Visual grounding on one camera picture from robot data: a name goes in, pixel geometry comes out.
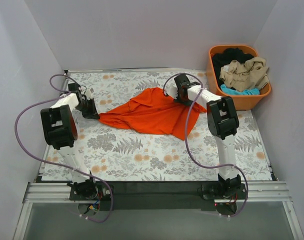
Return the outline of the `orange t shirt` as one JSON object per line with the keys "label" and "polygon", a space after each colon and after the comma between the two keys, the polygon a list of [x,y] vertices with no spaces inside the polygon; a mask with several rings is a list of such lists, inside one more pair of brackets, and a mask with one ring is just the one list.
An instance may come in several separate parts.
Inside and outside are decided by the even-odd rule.
{"label": "orange t shirt", "polygon": [[195,127],[199,115],[207,110],[195,103],[185,106],[170,96],[164,96],[159,87],[147,88],[128,102],[99,114],[99,121],[109,127],[134,130],[141,134],[172,135],[185,139]]}

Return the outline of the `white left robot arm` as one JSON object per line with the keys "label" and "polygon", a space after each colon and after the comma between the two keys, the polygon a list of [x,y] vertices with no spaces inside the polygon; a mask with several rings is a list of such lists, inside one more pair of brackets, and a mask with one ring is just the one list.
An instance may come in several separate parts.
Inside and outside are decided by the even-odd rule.
{"label": "white left robot arm", "polygon": [[96,181],[90,176],[91,171],[85,166],[85,160],[79,155],[76,147],[78,131],[72,115],[78,110],[85,119],[98,120],[100,118],[93,90],[81,92],[78,83],[68,84],[69,94],[63,94],[50,108],[40,111],[43,133],[46,143],[52,146],[62,156],[64,164],[72,176],[72,183],[68,186],[79,196],[93,200],[98,196]]}

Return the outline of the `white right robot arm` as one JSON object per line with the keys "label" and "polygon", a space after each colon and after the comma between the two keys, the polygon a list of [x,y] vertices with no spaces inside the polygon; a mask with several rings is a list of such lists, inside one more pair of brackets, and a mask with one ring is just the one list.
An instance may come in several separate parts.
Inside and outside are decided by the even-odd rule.
{"label": "white right robot arm", "polygon": [[[177,73],[173,75],[176,86],[166,92],[176,102],[189,106],[184,126],[184,141],[187,153],[191,160],[204,169],[218,169],[218,183],[209,190],[213,195],[229,199],[241,189],[240,169],[236,166],[235,138],[240,125],[234,101],[231,97],[222,97],[211,93],[204,88],[203,83],[196,79],[191,82],[188,76],[196,79],[190,73]],[[206,109],[207,125],[210,133],[214,136],[219,165],[205,166],[197,162],[188,145],[188,123],[193,106],[199,104]]]}

